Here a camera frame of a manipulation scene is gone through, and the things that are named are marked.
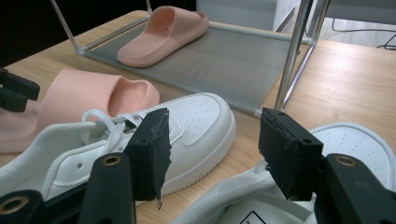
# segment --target white sneaker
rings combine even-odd
[[[86,182],[97,158],[125,149],[135,131],[125,131],[125,120],[138,126],[147,113],[164,107],[169,109],[172,162],[162,195],[186,188],[224,158],[235,136],[233,113],[215,94],[194,94],[115,119],[90,110],[81,123],[51,125],[0,168],[0,196],[35,189],[48,200]],[[101,120],[86,121],[89,116]]]
[[[325,145],[324,155],[336,152],[356,157],[386,189],[395,190],[395,155],[376,133],[346,122],[321,126],[311,132]],[[218,183],[173,223],[317,223],[314,200],[288,202],[265,171],[265,164],[262,160],[241,175]]]

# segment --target wooden table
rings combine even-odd
[[[130,22],[124,17],[109,22],[78,36],[89,43],[119,23]],[[141,79],[116,67],[77,55],[69,41],[41,51],[7,67],[14,74],[36,81],[42,88],[42,99],[51,83],[63,68],[122,75]],[[161,102],[187,92],[149,80],[159,90]],[[275,84],[263,106],[273,107],[279,81]],[[384,49],[371,49],[319,41],[297,84],[285,112],[306,129],[334,121],[358,122],[378,134],[396,148],[396,53]],[[221,180],[240,174],[253,167],[261,155],[258,152],[259,120],[252,115],[233,111],[237,132],[233,146],[224,160],[197,183],[163,197],[159,211],[156,202],[137,206],[138,223],[168,223],[191,203]],[[0,165],[18,154],[0,155]]]

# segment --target pink slide sandal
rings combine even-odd
[[[122,47],[117,60],[132,67],[149,67],[205,34],[209,19],[203,12],[178,7],[158,7],[146,29]]]
[[[24,151],[47,126],[80,122],[89,109],[116,117],[153,107],[159,101],[160,94],[146,80],[64,69],[42,102],[28,101],[22,113],[0,109],[0,153]]]

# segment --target sneaker lace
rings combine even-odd
[[[99,109],[91,109],[85,112],[82,116],[82,121],[86,122],[91,116],[95,116],[99,118],[106,126],[107,130],[100,137],[99,140],[106,140],[106,144],[100,152],[100,156],[108,154],[113,150],[113,148],[117,145],[117,143],[121,140],[122,135],[127,133],[134,133],[136,128],[142,122],[143,118],[147,115],[148,111],[139,111],[134,114],[120,114],[117,118],[121,119],[113,119],[108,114]],[[129,120],[135,126],[130,129],[125,124],[125,120]],[[81,134],[81,140],[88,145],[90,141],[90,132],[85,132]]]

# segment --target mesh tray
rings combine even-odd
[[[144,29],[140,25],[84,56],[192,93],[213,92],[231,107],[253,113],[281,74],[290,37],[211,23],[205,35],[148,68],[133,68],[117,52]]]

